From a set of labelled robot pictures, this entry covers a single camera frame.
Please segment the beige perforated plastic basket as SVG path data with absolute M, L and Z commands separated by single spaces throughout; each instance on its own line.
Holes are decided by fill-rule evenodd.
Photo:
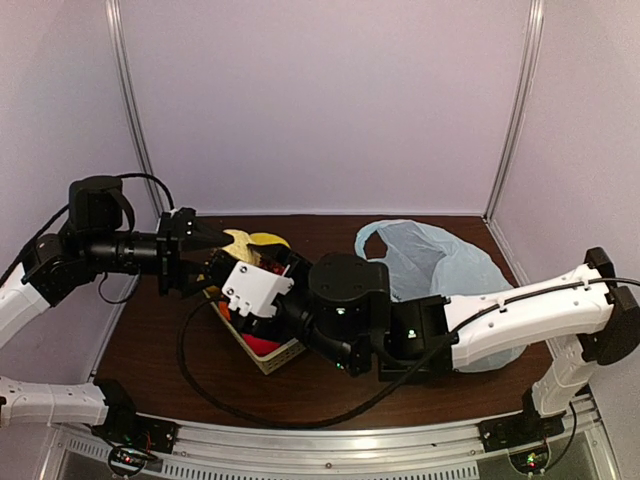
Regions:
M 272 352 L 260 356 L 251 349 L 250 345 L 244 340 L 242 335 L 234 329 L 230 321 L 226 319 L 226 317 L 219 309 L 219 305 L 215 301 L 211 301 L 210 306 L 216 313 L 216 315 L 220 318 L 222 324 L 227 328 L 236 342 L 240 345 L 242 350 L 264 375 L 270 375 L 274 373 L 276 370 L 289 363 L 295 357 L 305 352 L 305 347 L 298 340 L 292 339 L 285 344 L 279 345 Z

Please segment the pale yellow wrinkled fruit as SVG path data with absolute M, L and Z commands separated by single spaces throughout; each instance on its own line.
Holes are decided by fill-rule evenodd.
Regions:
M 260 255 L 251 248 L 252 245 L 257 244 L 256 233 L 248 233 L 239 229 L 225 229 L 224 233 L 230 235 L 233 242 L 223 247 L 223 251 L 239 261 L 255 266 L 259 265 Z

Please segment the red lychee bunch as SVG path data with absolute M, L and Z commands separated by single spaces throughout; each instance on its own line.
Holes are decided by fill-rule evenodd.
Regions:
M 285 276 L 290 269 L 288 261 L 280 261 L 267 257 L 260 259 L 259 267 L 278 276 Z

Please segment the light blue plastic bag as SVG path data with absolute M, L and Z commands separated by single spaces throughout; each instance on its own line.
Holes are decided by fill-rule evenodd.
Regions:
M 485 251 L 442 228 L 408 219 L 375 221 L 357 232 L 357 256 L 371 259 L 365 246 L 373 234 L 386 245 L 386 254 L 377 261 L 389 270 L 391 298 L 396 303 L 512 288 Z

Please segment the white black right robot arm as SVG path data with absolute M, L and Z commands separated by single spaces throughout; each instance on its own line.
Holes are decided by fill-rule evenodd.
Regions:
M 448 372 L 515 347 L 557 339 L 563 347 L 524 396 L 513 419 L 519 440 L 535 440 L 600 366 L 639 345 L 633 281 L 616 276 L 606 253 L 587 252 L 551 280 L 480 295 L 391 298 L 388 268 L 348 254 L 314 264 L 268 245 L 274 270 L 238 263 L 223 292 L 239 327 L 257 337 L 293 337 L 357 376 L 373 359 L 407 380 L 419 370 Z

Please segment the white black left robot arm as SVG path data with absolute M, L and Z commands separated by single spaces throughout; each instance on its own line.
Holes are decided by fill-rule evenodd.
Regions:
M 111 274 L 153 276 L 160 295 L 175 290 L 189 297 L 221 285 L 232 269 L 224 259 L 210 267 L 184 253 L 224 248 L 231 235 L 201 223 L 192 208 L 172 207 L 154 233 L 135 229 L 134 209 L 125 197 L 126 175 L 97 175 L 73 182 L 68 202 L 54 214 L 65 221 L 56 233 L 47 222 L 22 247 L 1 277 L 1 342 L 7 344 L 28 323 L 59 305 L 76 288 Z M 136 407 L 116 381 L 76 385 L 1 379 L 1 424 L 77 423 L 107 429 L 123 444 L 144 433 Z

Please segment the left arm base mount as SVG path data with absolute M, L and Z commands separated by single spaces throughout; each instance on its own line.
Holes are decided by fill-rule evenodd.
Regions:
M 160 461 L 159 454 L 172 454 L 177 424 L 144 416 L 116 380 L 94 380 L 108 411 L 104 422 L 90 426 L 91 433 L 110 448 L 107 466 L 117 478 L 130 479 Z

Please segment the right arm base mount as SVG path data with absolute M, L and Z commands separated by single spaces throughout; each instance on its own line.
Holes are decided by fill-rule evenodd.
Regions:
M 546 473 L 552 464 L 548 440 L 565 431 L 563 417 L 564 412 L 542 417 L 527 390 L 519 413 L 483 420 L 477 428 L 486 453 L 507 450 L 517 473 L 534 476 Z

